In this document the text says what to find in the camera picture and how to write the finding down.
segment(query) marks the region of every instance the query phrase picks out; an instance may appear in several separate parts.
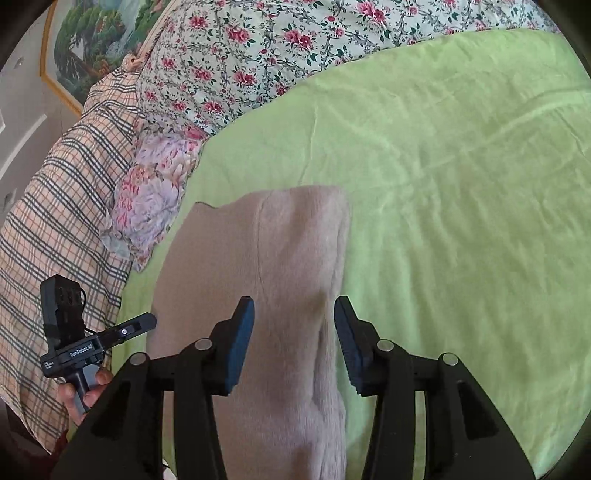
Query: floral pillow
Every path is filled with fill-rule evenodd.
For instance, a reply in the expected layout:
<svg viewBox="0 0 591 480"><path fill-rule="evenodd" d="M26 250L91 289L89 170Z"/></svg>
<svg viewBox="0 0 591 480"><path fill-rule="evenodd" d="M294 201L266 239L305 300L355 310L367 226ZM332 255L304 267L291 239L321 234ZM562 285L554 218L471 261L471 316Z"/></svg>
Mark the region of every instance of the floral pillow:
<svg viewBox="0 0 591 480"><path fill-rule="evenodd" d="M199 164L205 136L189 130L185 137L144 135L134 164L115 188L100 239L109 251L132 260L137 271L173 224L187 179Z"/></svg>

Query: landscape painting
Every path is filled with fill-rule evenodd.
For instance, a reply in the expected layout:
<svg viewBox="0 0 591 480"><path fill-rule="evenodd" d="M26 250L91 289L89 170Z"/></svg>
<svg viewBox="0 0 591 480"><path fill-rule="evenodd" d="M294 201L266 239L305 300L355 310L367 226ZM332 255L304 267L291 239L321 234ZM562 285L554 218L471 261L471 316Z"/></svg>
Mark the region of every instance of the landscape painting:
<svg viewBox="0 0 591 480"><path fill-rule="evenodd" d="M57 0L47 18L41 76L78 113L90 87L136 53L171 0Z"/></svg>

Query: white trim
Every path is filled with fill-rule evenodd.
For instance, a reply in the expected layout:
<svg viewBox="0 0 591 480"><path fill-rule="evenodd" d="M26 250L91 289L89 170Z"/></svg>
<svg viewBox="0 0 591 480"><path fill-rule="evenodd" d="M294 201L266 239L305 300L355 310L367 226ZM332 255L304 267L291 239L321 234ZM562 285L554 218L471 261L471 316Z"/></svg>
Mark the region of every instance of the white trim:
<svg viewBox="0 0 591 480"><path fill-rule="evenodd" d="M25 144L30 140L30 138L33 136L33 134L39 129L39 127L43 124L43 122L47 120L47 115L43 114L41 115L37 121L32 124L29 127L29 130L27 130L27 133L25 133L20 142L17 143L17 146L14 147L14 149L12 149L12 153L10 153L10 155L8 156L8 158L6 159L6 162L4 162L4 165L2 165L2 168L0 168L0 180L2 180L2 177L4 176L4 174L7 172L8 167L10 167L10 164L12 163L12 161L17 157L18 153L21 151L21 149L25 146Z"/></svg>

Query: picture frame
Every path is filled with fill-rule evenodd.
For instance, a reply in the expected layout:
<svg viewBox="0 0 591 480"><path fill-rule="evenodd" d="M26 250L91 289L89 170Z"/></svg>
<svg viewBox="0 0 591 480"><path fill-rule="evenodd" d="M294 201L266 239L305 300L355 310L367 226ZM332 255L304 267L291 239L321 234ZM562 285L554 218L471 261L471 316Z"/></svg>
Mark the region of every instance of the picture frame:
<svg viewBox="0 0 591 480"><path fill-rule="evenodd" d="M40 75L75 114L92 85L137 54L171 0L56 0L41 44Z"/></svg>

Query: white wall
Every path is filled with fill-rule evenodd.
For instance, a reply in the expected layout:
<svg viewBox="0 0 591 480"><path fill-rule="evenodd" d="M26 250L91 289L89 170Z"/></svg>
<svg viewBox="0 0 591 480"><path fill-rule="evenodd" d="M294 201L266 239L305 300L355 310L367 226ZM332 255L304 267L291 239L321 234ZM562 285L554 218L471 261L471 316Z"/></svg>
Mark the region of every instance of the white wall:
<svg viewBox="0 0 591 480"><path fill-rule="evenodd" d="M29 28L0 72L0 224L7 195L15 193L13 202L21 197L51 146L77 120L39 76L46 18L47 12Z"/></svg>

